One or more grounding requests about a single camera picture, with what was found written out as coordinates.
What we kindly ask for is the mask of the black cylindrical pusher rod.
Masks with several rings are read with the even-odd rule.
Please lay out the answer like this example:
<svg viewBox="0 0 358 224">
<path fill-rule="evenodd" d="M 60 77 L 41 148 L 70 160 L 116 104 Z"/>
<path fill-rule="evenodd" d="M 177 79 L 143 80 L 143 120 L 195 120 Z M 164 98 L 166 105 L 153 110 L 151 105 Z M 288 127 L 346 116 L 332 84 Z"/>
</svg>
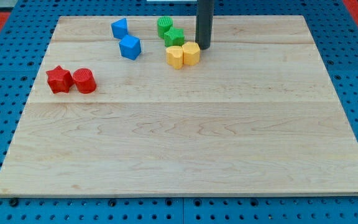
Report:
<svg viewBox="0 0 358 224">
<path fill-rule="evenodd" d="M 197 0 L 195 42 L 201 50 L 206 50 L 211 45 L 213 15 L 213 0 Z"/>
</svg>

